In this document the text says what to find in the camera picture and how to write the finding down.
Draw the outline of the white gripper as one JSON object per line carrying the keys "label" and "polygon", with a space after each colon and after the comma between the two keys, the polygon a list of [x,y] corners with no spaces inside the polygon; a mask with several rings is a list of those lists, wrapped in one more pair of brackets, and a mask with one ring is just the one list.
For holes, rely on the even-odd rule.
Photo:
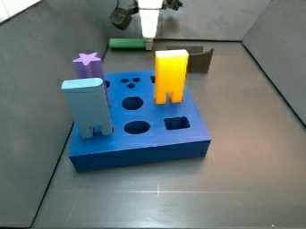
{"label": "white gripper", "polygon": [[146,50],[152,50],[159,11],[163,6],[163,0],[138,0],[138,6],[142,20],[142,35],[146,41]]}

